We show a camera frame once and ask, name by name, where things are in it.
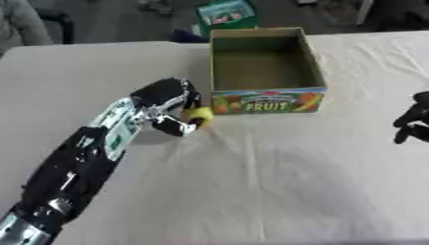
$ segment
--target green box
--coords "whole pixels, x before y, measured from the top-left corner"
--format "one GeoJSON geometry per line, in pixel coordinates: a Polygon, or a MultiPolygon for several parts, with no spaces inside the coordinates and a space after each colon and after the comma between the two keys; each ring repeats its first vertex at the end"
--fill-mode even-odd
{"type": "Polygon", "coordinates": [[[258,19],[256,9],[247,0],[223,0],[212,4],[199,6],[195,9],[201,36],[210,37],[215,29],[245,29],[256,28],[258,19]],[[239,13],[241,18],[234,19],[232,14],[239,13]],[[215,23],[221,16],[229,17],[228,21],[215,23]]]}
{"type": "Polygon", "coordinates": [[[315,112],[327,90],[301,28],[214,30],[216,114],[315,112]]]}

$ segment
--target tabletop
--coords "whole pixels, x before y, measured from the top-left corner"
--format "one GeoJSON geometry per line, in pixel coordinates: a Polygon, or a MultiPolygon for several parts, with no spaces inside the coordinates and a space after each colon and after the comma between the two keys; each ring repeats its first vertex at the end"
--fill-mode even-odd
{"type": "MultiPolygon", "coordinates": [[[[429,90],[429,33],[309,36],[327,81],[313,114],[217,116],[184,139],[145,130],[55,244],[319,243],[429,236],[429,145],[394,119],[429,90]]],[[[0,213],[116,99],[160,78],[210,95],[208,45],[16,48],[0,60],[0,213]]]]}

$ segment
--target robotic arm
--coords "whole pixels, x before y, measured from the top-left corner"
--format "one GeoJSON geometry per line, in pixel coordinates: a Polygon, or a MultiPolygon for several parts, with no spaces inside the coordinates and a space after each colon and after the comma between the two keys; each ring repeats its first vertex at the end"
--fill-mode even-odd
{"type": "Polygon", "coordinates": [[[181,122],[168,114],[181,106],[207,109],[201,108],[201,96],[193,85],[177,78],[159,80],[112,103],[33,174],[21,200],[0,220],[0,245],[52,244],[62,227],[79,217],[97,195],[144,123],[186,136],[211,119],[201,116],[181,122]]]}
{"type": "Polygon", "coordinates": [[[395,136],[395,143],[402,144],[412,136],[429,143],[429,92],[414,95],[415,104],[394,122],[399,128],[395,136]]]}

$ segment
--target cardboard box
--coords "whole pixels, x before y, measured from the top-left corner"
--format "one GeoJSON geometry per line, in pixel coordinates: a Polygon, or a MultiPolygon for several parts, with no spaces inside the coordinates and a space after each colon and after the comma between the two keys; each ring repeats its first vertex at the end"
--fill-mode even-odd
{"type": "Polygon", "coordinates": [[[326,90],[301,28],[212,31],[216,114],[315,112],[326,90]]]}

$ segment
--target gray floor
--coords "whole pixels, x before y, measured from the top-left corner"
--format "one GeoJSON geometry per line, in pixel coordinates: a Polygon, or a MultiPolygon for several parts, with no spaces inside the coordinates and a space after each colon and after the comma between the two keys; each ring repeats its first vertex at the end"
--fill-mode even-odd
{"type": "MultiPolygon", "coordinates": [[[[175,14],[161,17],[138,11],[135,0],[30,0],[36,7],[67,12],[76,22],[77,43],[168,40],[172,30],[189,30],[195,23],[193,8],[209,0],[172,0],[175,14]]],[[[373,32],[372,23],[362,27],[338,27],[318,8],[299,8],[295,0],[253,0],[263,27],[303,27],[307,34],[373,32]]],[[[49,25],[54,36],[58,31],[49,25]]]]}

